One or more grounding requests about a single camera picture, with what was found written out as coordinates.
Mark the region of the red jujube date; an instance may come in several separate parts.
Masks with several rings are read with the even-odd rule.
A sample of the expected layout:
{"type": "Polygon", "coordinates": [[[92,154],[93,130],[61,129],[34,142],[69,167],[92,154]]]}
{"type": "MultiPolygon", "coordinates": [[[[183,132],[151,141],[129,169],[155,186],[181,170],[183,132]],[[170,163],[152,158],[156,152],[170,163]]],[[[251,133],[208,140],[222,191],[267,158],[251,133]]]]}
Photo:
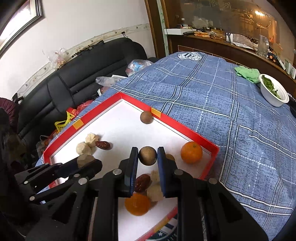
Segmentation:
{"type": "Polygon", "coordinates": [[[107,141],[96,141],[95,142],[96,147],[102,149],[102,150],[110,150],[111,144],[107,141]]]}
{"type": "Polygon", "coordinates": [[[142,174],[136,178],[134,191],[142,193],[149,187],[151,177],[148,174],[142,174]]]}

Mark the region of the orange tangerine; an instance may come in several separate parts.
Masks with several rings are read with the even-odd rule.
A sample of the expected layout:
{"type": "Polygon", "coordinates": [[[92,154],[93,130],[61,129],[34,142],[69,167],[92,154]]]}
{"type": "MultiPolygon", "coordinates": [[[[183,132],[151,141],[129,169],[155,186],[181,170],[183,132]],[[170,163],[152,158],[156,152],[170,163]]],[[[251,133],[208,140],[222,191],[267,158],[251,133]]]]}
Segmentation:
{"type": "Polygon", "coordinates": [[[198,143],[187,142],[182,146],[180,155],[185,163],[196,164],[201,161],[203,150],[198,143]]]}
{"type": "Polygon", "coordinates": [[[125,199],[126,210],[135,216],[142,216],[146,214],[150,207],[150,199],[140,193],[134,193],[132,197],[125,199]]]}

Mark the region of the brown longan fruit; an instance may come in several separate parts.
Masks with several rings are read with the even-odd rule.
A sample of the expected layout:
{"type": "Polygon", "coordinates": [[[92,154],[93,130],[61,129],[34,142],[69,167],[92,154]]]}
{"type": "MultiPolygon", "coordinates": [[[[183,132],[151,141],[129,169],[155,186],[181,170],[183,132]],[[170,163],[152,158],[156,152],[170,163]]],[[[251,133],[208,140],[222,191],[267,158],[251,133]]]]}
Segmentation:
{"type": "Polygon", "coordinates": [[[139,151],[139,160],[145,166],[152,166],[157,160],[156,150],[150,146],[142,147],[139,151]]]}
{"type": "Polygon", "coordinates": [[[166,158],[169,159],[169,160],[175,161],[174,156],[171,155],[171,154],[166,154],[166,158]]]}
{"type": "Polygon", "coordinates": [[[153,116],[150,111],[143,111],[140,115],[140,120],[142,123],[150,124],[153,121],[153,116]]]}

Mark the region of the beige rough ball snack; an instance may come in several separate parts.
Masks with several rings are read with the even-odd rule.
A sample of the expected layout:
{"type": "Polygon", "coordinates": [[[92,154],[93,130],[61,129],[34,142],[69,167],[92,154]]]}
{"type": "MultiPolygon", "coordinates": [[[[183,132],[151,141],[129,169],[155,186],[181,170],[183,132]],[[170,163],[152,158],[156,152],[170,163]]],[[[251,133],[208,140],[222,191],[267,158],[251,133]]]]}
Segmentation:
{"type": "Polygon", "coordinates": [[[88,146],[90,148],[93,148],[96,146],[96,142],[99,140],[99,136],[93,133],[89,133],[87,135],[87,137],[85,138],[85,142],[86,144],[88,144],[88,146]]]}

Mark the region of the red white tray box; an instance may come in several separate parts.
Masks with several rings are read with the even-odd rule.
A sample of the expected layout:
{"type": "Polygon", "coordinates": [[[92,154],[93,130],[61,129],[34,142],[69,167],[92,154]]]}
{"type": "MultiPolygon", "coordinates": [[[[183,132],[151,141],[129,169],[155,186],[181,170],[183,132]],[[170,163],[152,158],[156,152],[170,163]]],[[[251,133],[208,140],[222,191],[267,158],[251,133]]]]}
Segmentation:
{"type": "MultiPolygon", "coordinates": [[[[174,156],[177,167],[194,178],[204,179],[210,171],[219,148],[196,132],[150,106],[126,95],[117,93],[102,103],[93,102],[79,114],[44,151],[43,161],[49,164],[65,163],[77,157],[76,147],[89,133],[100,140],[111,143],[108,151],[93,148],[93,156],[102,161],[104,174],[118,167],[119,162],[130,156],[133,147],[164,147],[165,152],[174,156]],[[150,111],[153,121],[142,123],[140,115],[150,111]],[[203,157],[196,164],[185,163],[180,155],[187,142],[198,143],[203,157]]],[[[152,235],[157,240],[173,240],[177,226],[177,199],[165,198],[157,202],[146,214],[130,214],[119,200],[119,240],[147,240],[152,235]]]]}

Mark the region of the yellow red plastic bag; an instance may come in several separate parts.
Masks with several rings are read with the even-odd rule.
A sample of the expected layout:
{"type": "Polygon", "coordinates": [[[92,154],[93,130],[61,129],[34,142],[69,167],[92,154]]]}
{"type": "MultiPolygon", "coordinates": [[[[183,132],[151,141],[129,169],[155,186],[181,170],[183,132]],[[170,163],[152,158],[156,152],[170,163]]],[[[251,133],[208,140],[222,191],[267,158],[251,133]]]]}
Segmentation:
{"type": "Polygon", "coordinates": [[[78,116],[79,113],[81,113],[81,111],[83,111],[86,107],[88,107],[93,101],[92,100],[88,100],[82,104],[80,104],[76,109],[74,108],[68,108],[66,110],[66,114],[67,114],[67,118],[66,120],[63,121],[57,121],[54,123],[57,132],[61,132],[63,130],[63,128],[65,126],[67,126],[67,124],[69,124],[71,121],[74,120],[74,118],[76,116],[78,116]]]}

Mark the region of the black leather sofa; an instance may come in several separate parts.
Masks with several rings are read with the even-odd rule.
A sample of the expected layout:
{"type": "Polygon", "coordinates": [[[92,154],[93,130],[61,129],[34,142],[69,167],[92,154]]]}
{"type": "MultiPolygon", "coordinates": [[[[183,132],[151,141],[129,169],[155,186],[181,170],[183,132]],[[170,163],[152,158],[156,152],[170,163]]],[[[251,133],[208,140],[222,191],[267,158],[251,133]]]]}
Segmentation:
{"type": "Polygon", "coordinates": [[[66,119],[66,110],[98,96],[100,76],[126,75],[135,59],[147,60],[143,46],[118,38],[83,50],[78,56],[42,80],[19,105],[18,136],[28,149],[35,149],[40,136],[48,136],[54,123],[66,119]]]}

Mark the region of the blue plaid tablecloth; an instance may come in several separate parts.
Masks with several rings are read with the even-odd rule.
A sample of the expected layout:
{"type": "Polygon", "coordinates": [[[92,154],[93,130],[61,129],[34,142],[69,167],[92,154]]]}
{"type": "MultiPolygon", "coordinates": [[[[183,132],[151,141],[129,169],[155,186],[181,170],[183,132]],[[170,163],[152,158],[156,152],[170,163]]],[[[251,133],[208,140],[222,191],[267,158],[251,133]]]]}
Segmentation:
{"type": "Polygon", "coordinates": [[[295,118],[222,58],[172,54],[112,85],[94,102],[124,93],[214,143],[208,174],[225,187],[270,240],[295,210],[295,118]]]}

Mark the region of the white bowl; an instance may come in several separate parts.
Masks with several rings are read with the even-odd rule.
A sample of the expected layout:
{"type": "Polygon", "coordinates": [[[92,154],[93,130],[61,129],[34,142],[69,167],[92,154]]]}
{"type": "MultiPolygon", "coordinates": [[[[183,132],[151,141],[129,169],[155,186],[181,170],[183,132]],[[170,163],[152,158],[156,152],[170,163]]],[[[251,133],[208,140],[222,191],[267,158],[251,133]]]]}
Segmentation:
{"type": "Polygon", "coordinates": [[[263,97],[275,107],[280,107],[289,102],[285,88],[273,77],[267,74],[259,75],[260,91],[263,97]]]}

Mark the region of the green cloth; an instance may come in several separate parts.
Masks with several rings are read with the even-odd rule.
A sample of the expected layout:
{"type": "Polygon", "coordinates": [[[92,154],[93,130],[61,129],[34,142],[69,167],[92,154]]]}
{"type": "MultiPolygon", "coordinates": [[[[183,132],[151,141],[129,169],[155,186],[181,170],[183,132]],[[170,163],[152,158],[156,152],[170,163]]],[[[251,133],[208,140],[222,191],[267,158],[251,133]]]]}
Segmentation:
{"type": "Polygon", "coordinates": [[[260,72],[258,69],[247,68],[244,66],[235,67],[237,76],[243,77],[253,84],[258,84],[260,72]]]}

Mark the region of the green leafy vegetables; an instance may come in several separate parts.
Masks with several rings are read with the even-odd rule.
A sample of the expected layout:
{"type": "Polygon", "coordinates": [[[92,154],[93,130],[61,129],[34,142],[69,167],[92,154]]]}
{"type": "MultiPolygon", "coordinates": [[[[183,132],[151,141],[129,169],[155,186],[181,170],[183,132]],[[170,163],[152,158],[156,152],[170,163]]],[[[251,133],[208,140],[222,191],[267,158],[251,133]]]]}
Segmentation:
{"type": "Polygon", "coordinates": [[[278,95],[278,90],[274,88],[274,85],[272,81],[269,78],[266,78],[265,75],[262,75],[262,80],[264,85],[267,87],[267,89],[277,98],[280,99],[280,96],[278,95]]]}

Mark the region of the framed picture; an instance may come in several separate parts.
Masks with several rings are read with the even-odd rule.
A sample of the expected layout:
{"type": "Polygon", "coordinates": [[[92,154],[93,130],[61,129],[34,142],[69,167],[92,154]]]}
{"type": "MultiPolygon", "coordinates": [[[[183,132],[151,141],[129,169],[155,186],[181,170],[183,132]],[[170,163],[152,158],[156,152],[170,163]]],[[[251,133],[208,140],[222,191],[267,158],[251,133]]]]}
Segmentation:
{"type": "Polygon", "coordinates": [[[23,1],[1,28],[1,57],[25,31],[43,17],[42,1],[23,1]]]}

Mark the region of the white flat box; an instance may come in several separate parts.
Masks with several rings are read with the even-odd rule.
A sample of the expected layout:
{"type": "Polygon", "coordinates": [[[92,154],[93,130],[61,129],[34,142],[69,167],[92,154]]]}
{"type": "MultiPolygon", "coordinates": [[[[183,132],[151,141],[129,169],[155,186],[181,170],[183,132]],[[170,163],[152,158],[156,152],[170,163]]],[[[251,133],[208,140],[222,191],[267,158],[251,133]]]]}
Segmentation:
{"type": "Polygon", "coordinates": [[[194,34],[197,30],[196,29],[178,29],[178,28],[172,28],[172,29],[164,29],[165,35],[187,35],[187,34],[194,34]]]}

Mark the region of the clear glass mug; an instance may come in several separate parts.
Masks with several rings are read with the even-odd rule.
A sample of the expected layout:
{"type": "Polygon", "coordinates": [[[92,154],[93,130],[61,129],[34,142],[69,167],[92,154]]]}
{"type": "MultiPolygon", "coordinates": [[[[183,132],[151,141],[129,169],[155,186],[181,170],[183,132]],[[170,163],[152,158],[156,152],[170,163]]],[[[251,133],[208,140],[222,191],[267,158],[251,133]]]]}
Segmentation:
{"type": "Polygon", "coordinates": [[[258,41],[258,48],[257,48],[257,54],[259,56],[266,58],[269,50],[269,41],[267,37],[263,35],[259,35],[259,41],[258,41]]]}

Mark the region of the wooden cabinet counter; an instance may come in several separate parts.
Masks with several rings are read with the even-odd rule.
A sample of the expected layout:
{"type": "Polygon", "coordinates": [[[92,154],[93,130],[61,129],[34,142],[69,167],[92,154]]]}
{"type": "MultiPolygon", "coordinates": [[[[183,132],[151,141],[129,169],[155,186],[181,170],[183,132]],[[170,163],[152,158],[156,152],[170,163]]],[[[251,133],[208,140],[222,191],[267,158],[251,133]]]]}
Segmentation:
{"type": "Polygon", "coordinates": [[[277,1],[146,1],[158,58],[197,50],[256,68],[288,83],[295,67],[295,18],[277,1]],[[164,29],[196,29],[165,35],[164,29]],[[259,35],[267,37],[267,57],[257,54],[259,35]]]}

